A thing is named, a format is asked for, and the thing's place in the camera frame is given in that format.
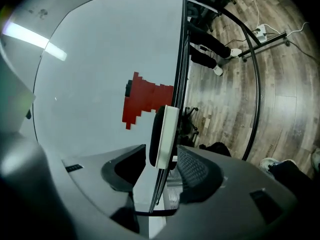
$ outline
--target red shape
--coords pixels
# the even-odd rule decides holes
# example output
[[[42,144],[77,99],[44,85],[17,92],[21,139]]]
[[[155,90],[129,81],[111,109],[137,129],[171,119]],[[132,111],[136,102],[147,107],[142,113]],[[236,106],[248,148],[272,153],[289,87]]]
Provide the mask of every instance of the red shape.
[[[124,97],[122,122],[126,123],[127,130],[131,129],[131,124],[136,124],[136,118],[141,117],[142,111],[157,112],[161,106],[170,106],[174,93],[172,85],[156,85],[138,75],[138,72],[133,73],[130,96]]]

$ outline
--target person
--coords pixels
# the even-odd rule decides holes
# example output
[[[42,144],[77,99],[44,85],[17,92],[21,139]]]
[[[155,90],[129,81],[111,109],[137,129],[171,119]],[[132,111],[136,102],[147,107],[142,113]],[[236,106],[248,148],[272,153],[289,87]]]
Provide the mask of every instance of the person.
[[[190,22],[188,22],[187,24],[187,29],[190,33],[190,43],[193,43],[195,45],[203,45],[224,59],[237,58],[239,54],[242,53],[240,49],[230,49],[229,47],[224,46],[212,35],[194,26]],[[194,63],[198,63],[202,66],[213,69],[214,73],[217,76],[221,76],[223,74],[224,71],[221,67],[219,67],[214,58],[211,58],[201,51],[198,51],[191,45],[189,54],[191,55],[191,61],[193,61]]]
[[[299,170],[296,162],[291,159],[278,161],[272,157],[260,161],[259,167],[271,174],[275,180],[287,187],[298,201],[297,209],[291,216],[284,236],[290,239],[314,238],[317,233],[310,229],[317,229],[319,225],[320,200],[320,148],[311,154],[311,164],[315,170],[314,180]]]

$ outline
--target wooden floor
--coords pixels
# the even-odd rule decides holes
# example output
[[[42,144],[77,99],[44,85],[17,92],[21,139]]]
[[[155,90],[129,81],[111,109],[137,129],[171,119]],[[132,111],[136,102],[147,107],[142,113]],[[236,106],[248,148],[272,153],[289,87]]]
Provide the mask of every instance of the wooden floor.
[[[235,0],[226,9],[251,30],[257,26],[254,0]],[[260,24],[280,32],[298,30],[305,22],[290,0],[256,0]],[[241,28],[222,15],[212,23],[212,35],[227,44],[244,40]],[[274,33],[266,27],[268,33]],[[304,52],[319,57],[317,43],[308,24],[303,32],[288,39]],[[247,42],[232,42],[230,48],[246,50]],[[256,138],[248,161],[273,157],[294,159],[309,176],[313,170],[310,153],[320,147],[320,78],[319,64],[295,46],[279,40],[256,51],[262,85],[262,106]],[[233,157],[241,159],[252,131],[255,109],[255,75],[252,59],[232,59],[217,76],[207,67],[191,64],[187,105],[198,107],[192,121],[199,128],[195,146],[223,142]]]

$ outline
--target cable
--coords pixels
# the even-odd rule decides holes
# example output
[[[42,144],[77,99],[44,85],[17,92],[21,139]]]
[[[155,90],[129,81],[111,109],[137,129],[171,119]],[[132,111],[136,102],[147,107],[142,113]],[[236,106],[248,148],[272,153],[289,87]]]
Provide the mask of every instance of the cable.
[[[244,39],[244,40],[232,39],[230,42],[228,42],[228,43],[225,44],[224,46],[227,46],[228,44],[230,44],[230,43],[232,43],[232,42],[235,42],[235,41],[244,42],[244,41],[246,41],[246,39]]]
[[[268,24],[261,24],[261,25],[268,26],[270,29],[274,30],[274,31],[277,32],[278,34],[281,34],[278,30],[274,29],[273,27],[269,26]]]
[[[259,26],[259,15],[260,15],[260,12],[259,12],[259,8],[257,6],[257,0],[254,0],[254,4],[255,4],[255,7],[256,7],[256,10],[258,11],[257,24],[256,24],[256,29],[257,29],[258,26]],[[275,32],[280,34],[280,32],[278,30],[274,29],[273,27],[269,26],[268,24],[261,24],[261,25],[268,26],[269,28],[271,28],[272,30],[274,30]]]
[[[258,8],[258,5],[257,5],[257,0],[254,0],[254,4],[255,4],[255,7],[256,7],[256,10],[258,11],[258,17],[257,17],[257,23],[256,23],[256,28],[258,28],[259,26],[259,8]]]
[[[299,49],[299,51],[302,52],[304,55],[306,55],[309,58],[313,59],[316,63],[318,63],[318,64],[320,63],[315,57],[313,57],[312,55],[310,55],[310,54],[304,52],[303,50],[301,50],[301,48],[298,45],[296,45],[294,42],[291,42],[290,40],[288,40],[288,42],[293,44],[295,47],[297,47]]]
[[[305,23],[303,23],[303,25],[302,25],[302,28],[301,29],[299,29],[299,30],[295,30],[295,31],[291,31],[286,37],[288,37],[288,36],[290,36],[292,33],[295,33],[295,32],[301,32],[303,29],[304,29],[304,26],[305,26],[305,24],[310,24],[310,22],[305,22]]]

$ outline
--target white cable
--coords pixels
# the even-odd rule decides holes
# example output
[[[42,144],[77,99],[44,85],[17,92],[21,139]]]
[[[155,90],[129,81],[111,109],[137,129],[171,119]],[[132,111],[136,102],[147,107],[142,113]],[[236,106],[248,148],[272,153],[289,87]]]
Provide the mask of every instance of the white cable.
[[[304,26],[305,26],[305,24],[310,24],[310,22],[305,22],[305,23],[303,23],[303,25],[302,25],[302,28],[301,29],[299,29],[299,30],[295,30],[295,31],[291,31],[286,37],[288,37],[288,36],[290,36],[292,33],[295,33],[295,32],[301,32],[303,29],[304,29]]]
[[[270,29],[274,30],[275,32],[277,32],[278,34],[280,34],[280,32],[276,29],[274,29],[273,27],[269,26],[268,24],[261,24],[261,25],[265,25],[268,26]]]
[[[260,15],[260,12],[259,12],[259,8],[257,6],[256,0],[254,0],[254,4],[255,4],[255,7],[256,7],[256,10],[258,11],[257,24],[256,24],[256,29],[257,29],[258,26],[259,26],[259,15]],[[278,34],[280,34],[280,32],[278,30],[274,29],[273,27],[269,26],[268,24],[261,24],[261,25],[268,26],[270,29],[272,29],[272,30],[276,31]]]
[[[256,7],[256,10],[258,11],[258,17],[257,17],[257,23],[256,23],[256,29],[257,29],[258,26],[259,26],[259,8],[258,8],[256,0],[254,0],[254,4],[255,4],[255,7]]]

